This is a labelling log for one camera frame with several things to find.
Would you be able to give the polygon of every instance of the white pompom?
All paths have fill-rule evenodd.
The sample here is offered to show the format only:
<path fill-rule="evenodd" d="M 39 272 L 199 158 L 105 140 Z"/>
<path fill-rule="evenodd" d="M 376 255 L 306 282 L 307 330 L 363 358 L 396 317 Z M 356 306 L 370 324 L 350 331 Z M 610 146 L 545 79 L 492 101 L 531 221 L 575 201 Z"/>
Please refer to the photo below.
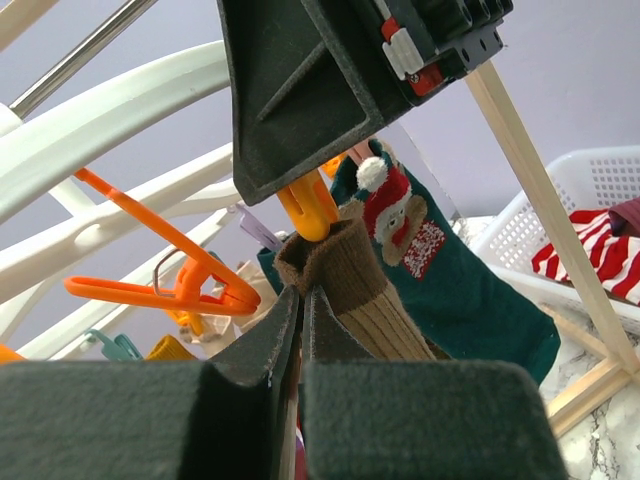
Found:
<path fill-rule="evenodd" d="M 283 241 L 283 242 L 284 242 L 284 241 L 289 237 L 289 233 L 288 233 L 288 232 L 285 232 L 284 230 L 281 230 L 281 231 L 279 231 L 279 232 L 276 232 L 276 233 L 274 233 L 274 235 L 276 236 L 276 238 L 277 238 L 278 240 L 281 240 L 281 241 Z"/>
<path fill-rule="evenodd" d="M 385 182 L 388 173 L 389 171 L 387 170 L 387 165 L 383 158 L 367 158 L 358 167 L 358 171 L 356 172 L 358 188 L 369 192 L 375 192 Z"/>

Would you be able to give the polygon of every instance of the metal rod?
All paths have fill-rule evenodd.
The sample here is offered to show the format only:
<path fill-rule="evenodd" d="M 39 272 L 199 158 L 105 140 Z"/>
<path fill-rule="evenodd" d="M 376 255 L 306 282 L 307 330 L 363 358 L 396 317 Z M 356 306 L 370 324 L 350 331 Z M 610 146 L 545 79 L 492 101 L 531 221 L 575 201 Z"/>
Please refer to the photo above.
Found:
<path fill-rule="evenodd" d="M 18 97 L 9 108 L 24 118 L 75 75 L 158 0 L 129 0 L 66 57 Z"/>
<path fill-rule="evenodd" d="M 153 291 L 159 297 L 173 297 L 173 294 L 171 294 L 171 293 L 163 293 L 162 290 L 160 290 L 160 267 L 162 266 L 162 264 L 164 262 L 169 260 L 171 257 L 173 257 L 179 251 L 180 250 L 177 249 L 177 248 L 174 248 L 173 250 L 171 250 L 169 253 L 167 253 L 164 257 L 162 257 L 160 259 L 160 261 L 156 265 L 156 268 L 153 269 L 153 277 L 152 277 L 152 280 L 153 280 Z"/>

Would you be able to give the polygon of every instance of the green christmas stocking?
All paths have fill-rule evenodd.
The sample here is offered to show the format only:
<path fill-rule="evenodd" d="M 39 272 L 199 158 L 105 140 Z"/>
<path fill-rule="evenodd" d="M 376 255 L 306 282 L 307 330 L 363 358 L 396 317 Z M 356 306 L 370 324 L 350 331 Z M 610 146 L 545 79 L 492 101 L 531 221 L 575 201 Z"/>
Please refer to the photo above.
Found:
<path fill-rule="evenodd" d="M 466 247 L 388 148 L 369 146 L 377 156 L 343 161 L 331 193 L 344 218 L 364 219 L 409 316 L 453 358 L 516 363 L 542 382 L 560 347 L 551 318 Z"/>

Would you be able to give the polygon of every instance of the brown sock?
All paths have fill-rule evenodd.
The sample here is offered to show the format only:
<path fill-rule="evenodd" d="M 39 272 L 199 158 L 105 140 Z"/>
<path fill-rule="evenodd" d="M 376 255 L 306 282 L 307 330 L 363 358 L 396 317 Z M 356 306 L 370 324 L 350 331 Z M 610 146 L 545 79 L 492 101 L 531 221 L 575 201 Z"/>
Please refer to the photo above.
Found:
<path fill-rule="evenodd" d="M 361 219 L 332 225 L 326 240 L 307 242 L 294 234 L 276 257 L 286 284 L 305 296 L 324 289 L 334 314 L 371 354 L 388 360 L 435 360 L 382 273 Z"/>

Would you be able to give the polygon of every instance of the purple clothespin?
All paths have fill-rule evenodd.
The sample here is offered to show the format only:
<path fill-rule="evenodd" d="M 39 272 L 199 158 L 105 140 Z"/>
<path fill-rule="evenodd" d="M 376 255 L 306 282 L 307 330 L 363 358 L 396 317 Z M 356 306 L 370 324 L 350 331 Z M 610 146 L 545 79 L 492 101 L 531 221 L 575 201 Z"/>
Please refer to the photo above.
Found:
<path fill-rule="evenodd" d="M 240 220 L 240 228 L 255 238 L 260 245 L 277 252 L 282 248 L 284 243 L 278 237 L 276 237 L 271 230 L 264 226 L 264 224 L 258 220 L 244 205 L 237 203 L 235 207 L 242 212 L 242 219 Z"/>

